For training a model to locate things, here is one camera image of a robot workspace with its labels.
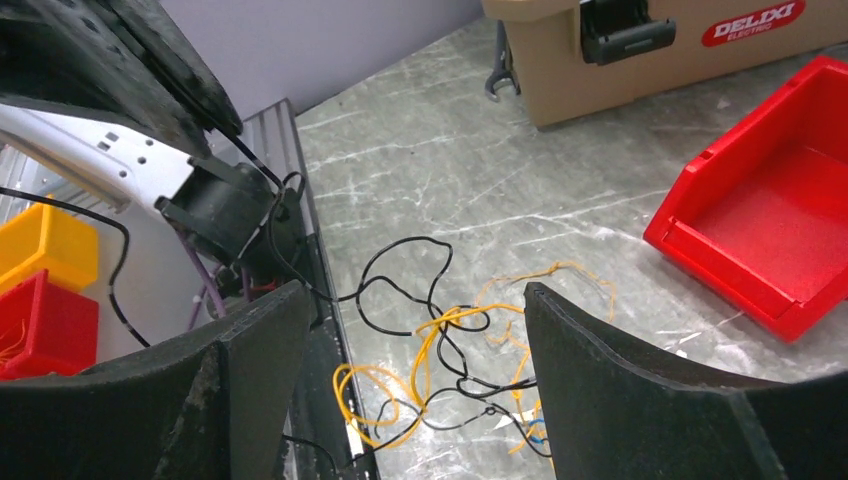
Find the delixi electric logo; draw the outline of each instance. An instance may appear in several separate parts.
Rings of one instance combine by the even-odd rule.
[[[804,0],[792,0],[741,17],[724,20],[707,29],[701,37],[701,43],[705,47],[715,47],[785,27],[801,16],[805,6]]]

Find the red plastic container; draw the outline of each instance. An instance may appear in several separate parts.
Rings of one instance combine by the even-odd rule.
[[[0,379],[73,375],[97,358],[97,302],[47,281],[47,270],[0,296]]]
[[[848,65],[819,57],[690,162],[644,238],[786,342],[848,297]]]

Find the yellow bin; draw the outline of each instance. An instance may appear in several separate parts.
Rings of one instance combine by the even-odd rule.
[[[0,226],[0,294],[40,270],[80,292],[97,280],[97,230],[65,212],[34,205]]]

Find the wall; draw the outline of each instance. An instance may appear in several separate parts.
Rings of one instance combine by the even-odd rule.
[[[316,105],[482,15],[479,0],[161,2],[242,118]]]

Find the gray marble table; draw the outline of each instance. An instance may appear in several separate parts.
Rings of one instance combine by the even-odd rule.
[[[365,262],[408,235],[453,243],[456,256],[436,292],[441,305],[469,303],[493,276],[575,261],[614,282],[615,325],[654,345],[708,365],[767,379],[795,381],[848,367],[848,306],[838,307],[794,345],[785,345],[641,240],[683,165],[763,101],[813,55],[642,99],[546,131],[532,127],[520,99],[483,94],[494,23],[477,22],[350,88],[298,118],[336,288],[353,290]],[[827,54],[848,59],[848,48]],[[592,95],[593,92],[575,92]],[[424,294],[443,251],[412,246],[375,267]],[[549,285],[599,317],[608,293],[574,271]],[[488,300],[522,304],[521,285]],[[409,329],[427,319],[388,289],[363,301],[376,323]],[[408,375],[419,342],[370,330],[342,306],[355,363]],[[511,317],[495,317],[502,332]],[[526,338],[523,323],[513,332]],[[479,375],[508,383],[520,349],[458,338]],[[436,368],[435,383],[451,376]],[[525,375],[531,374],[532,365]],[[384,396],[363,382],[373,418]],[[524,401],[530,408],[535,393]],[[506,395],[498,399],[514,408]],[[480,410],[445,397],[429,413],[457,423]],[[412,418],[403,412],[403,419]],[[512,427],[483,418],[461,430],[421,428],[378,454],[385,478],[553,478],[527,448],[514,455]]]

